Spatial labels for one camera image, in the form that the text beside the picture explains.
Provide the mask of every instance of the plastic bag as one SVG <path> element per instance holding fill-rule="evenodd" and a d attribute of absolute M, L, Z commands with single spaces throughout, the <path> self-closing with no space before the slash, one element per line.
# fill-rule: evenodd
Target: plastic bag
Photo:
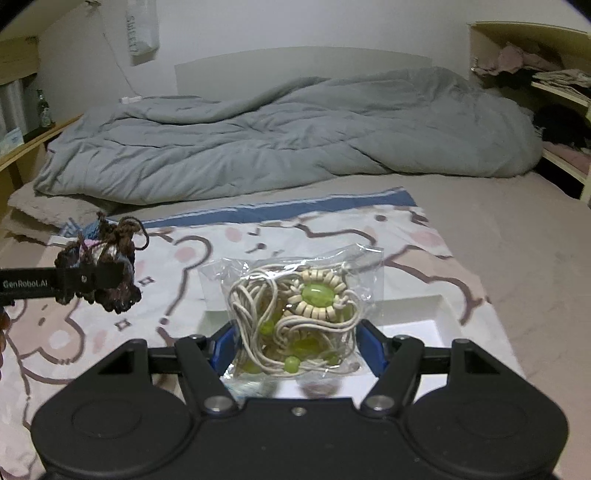
<path fill-rule="evenodd" d="M 143 55 L 160 46 L 156 0 L 127 0 L 129 53 Z"/>
<path fill-rule="evenodd" d="M 383 295 L 382 259 L 379 248 L 350 245 L 315 258 L 222 259 L 202 267 L 208 309 L 219 308 L 222 294 L 239 332 L 224 378 L 354 374 L 361 365 L 355 327 Z"/>

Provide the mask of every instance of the glass bottle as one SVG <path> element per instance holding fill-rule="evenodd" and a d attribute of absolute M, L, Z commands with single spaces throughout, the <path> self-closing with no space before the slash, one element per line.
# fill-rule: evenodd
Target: glass bottle
<path fill-rule="evenodd" d="M 51 120 L 51 111 L 49 110 L 49 103 L 45 100 L 43 90 L 37 90 L 37 116 L 39 117 L 39 126 L 42 128 L 49 128 L 53 121 Z"/>

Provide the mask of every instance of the knotted cord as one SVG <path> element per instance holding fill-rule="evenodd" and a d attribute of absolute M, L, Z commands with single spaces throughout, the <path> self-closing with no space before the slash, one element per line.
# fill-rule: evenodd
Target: knotted cord
<path fill-rule="evenodd" d="M 361 321 L 361 300 L 344 280 L 342 264 L 322 269 L 269 264 L 250 270 L 234 282 L 228 303 L 236 316 L 244 351 L 249 359 L 266 374 L 293 377 L 308 371 L 350 374 L 347 368 L 334 368 L 339 360 L 355 350 L 355 327 Z M 331 288 L 332 305 L 314 306 L 303 300 L 302 292 L 310 282 Z M 277 312 L 285 306 L 281 318 Z M 261 329 L 274 322 L 271 335 Z M 314 336 L 323 351 L 317 358 L 300 359 L 297 372 L 287 371 L 285 359 L 292 356 L 290 345 Z"/>

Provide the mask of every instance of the headboard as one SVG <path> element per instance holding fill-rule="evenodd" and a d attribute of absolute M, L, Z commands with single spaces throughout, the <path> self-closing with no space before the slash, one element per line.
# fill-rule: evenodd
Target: headboard
<path fill-rule="evenodd" d="M 430 67 L 408 53 L 349 47 L 286 47 L 218 55 L 175 66 L 179 95 L 208 100 L 248 98 L 297 77 L 347 78 Z"/>

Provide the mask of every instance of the brown yarn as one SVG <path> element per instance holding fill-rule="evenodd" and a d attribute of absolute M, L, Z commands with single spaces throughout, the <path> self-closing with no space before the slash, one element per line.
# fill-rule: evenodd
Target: brown yarn
<path fill-rule="evenodd" d="M 135 263 L 135 251 L 145 250 L 150 244 L 148 232 L 140 220 L 133 216 L 123 217 L 117 224 L 109 223 L 102 212 L 97 213 L 99 219 L 98 243 L 92 246 L 85 244 L 85 239 L 81 233 L 75 242 L 69 242 L 65 249 L 60 252 L 56 258 L 56 267 L 69 268 L 76 264 L 94 265 L 93 251 L 95 248 L 102 248 L 97 265 L 106 262 L 115 262 L 116 256 L 113 256 L 109 250 L 115 247 L 116 251 L 125 256 L 133 266 Z M 141 248 L 136 248 L 133 242 L 133 236 L 142 232 L 146 243 Z M 78 293 L 72 291 L 62 292 L 56 297 L 61 304 L 67 304 L 74 294 L 83 297 L 89 303 L 100 303 L 107 312 L 116 311 L 117 313 L 126 312 L 135 303 L 141 300 L 141 292 L 134 284 L 133 275 L 128 269 L 124 271 L 124 278 L 117 288 L 107 290 L 95 290 L 91 293 Z"/>

